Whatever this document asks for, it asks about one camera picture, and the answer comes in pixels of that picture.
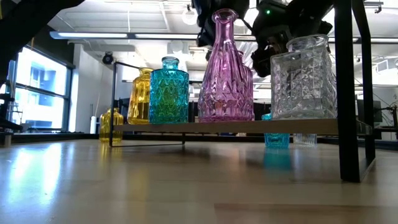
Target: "yellow glass bottle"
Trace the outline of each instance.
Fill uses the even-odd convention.
[[[109,142],[109,132],[111,131],[111,109],[101,115],[101,128],[99,129],[99,140],[101,142]],[[119,114],[118,108],[113,108],[113,125],[122,125],[123,115]],[[112,142],[121,142],[123,137],[122,131],[113,131]]]
[[[147,124],[149,114],[150,73],[151,68],[140,68],[139,77],[132,83],[129,112],[129,124]]]

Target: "wooden floor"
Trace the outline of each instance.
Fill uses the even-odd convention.
[[[337,146],[181,148],[0,149],[0,223],[398,223],[398,153],[377,151],[364,182],[351,184],[340,180]]]

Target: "black robotic mount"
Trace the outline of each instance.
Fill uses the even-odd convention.
[[[219,9],[230,8],[243,20],[249,9],[249,0],[192,0],[192,6],[197,10],[197,23],[201,27],[198,46],[213,46],[215,23],[211,19],[212,14]],[[289,40],[311,34],[328,34],[332,25],[322,18],[332,7],[333,0],[293,0],[287,6],[277,0],[257,1],[259,14],[253,27],[244,21],[258,44],[251,56],[257,74],[260,77],[271,74],[271,56],[286,52]]]

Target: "clear glass vase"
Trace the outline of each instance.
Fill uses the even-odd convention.
[[[326,35],[299,37],[271,57],[272,119],[335,118],[336,76]]]
[[[270,121],[271,114],[264,114],[261,116],[263,121]],[[279,134],[279,133],[265,133],[264,138],[266,139],[266,147],[273,149],[288,149],[290,134]]]
[[[119,114],[119,108],[113,108],[113,125],[123,124],[123,115]],[[109,142],[109,133],[111,131],[111,109],[100,117],[99,140],[101,142]],[[113,143],[121,142],[123,137],[122,131],[113,131]]]
[[[130,105],[127,114],[129,124],[147,124],[149,115],[151,68],[140,68],[139,77],[132,82]]]
[[[307,146],[317,145],[317,134],[294,134],[293,142]]]
[[[232,9],[213,14],[216,39],[198,99],[199,122],[250,121],[253,103],[242,60],[234,41]]]
[[[189,75],[178,70],[175,57],[164,57],[162,62],[163,68],[150,76],[149,122],[187,123]]]

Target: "wooden shelf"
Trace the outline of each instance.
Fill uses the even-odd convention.
[[[371,134],[370,126],[358,122],[358,134]],[[278,121],[237,121],[217,123],[115,125],[115,131],[168,133],[303,133],[337,135],[337,119],[296,119]]]

